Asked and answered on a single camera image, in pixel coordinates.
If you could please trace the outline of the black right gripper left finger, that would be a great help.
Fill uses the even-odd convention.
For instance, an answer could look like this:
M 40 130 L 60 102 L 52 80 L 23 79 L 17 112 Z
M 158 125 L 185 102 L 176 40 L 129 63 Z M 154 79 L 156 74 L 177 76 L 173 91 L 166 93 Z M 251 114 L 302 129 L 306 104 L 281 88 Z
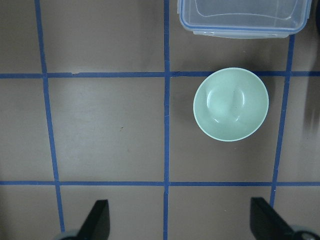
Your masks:
M 110 228 L 109 202 L 97 200 L 78 232 L 78 239 L 107 240 Z

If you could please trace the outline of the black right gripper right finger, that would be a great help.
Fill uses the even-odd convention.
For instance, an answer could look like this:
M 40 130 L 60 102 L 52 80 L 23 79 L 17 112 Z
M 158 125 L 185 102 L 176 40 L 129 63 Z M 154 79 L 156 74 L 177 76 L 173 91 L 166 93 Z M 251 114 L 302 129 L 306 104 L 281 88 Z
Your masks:
M 250 199 L 250 230 L 256 240 L 297 240 L 295 231 L 263 197 Z

